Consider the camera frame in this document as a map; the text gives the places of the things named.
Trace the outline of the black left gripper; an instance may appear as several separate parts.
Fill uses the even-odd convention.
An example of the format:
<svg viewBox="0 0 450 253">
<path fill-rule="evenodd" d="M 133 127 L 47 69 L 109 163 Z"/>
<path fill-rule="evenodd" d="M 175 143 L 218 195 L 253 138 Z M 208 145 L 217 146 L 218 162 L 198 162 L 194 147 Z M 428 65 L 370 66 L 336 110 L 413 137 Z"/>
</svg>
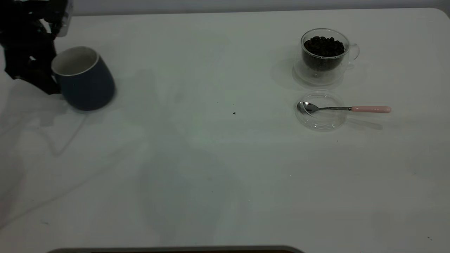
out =
<svg viewBox="0 0 450 253">
<path fill-rule="evenodd" d="M 66 0 L 2 0 L 1 46 L 5 72 L 48 95 L 61 93 L 51 69 L 54 41 L 68 27 Z"/>
</svg>

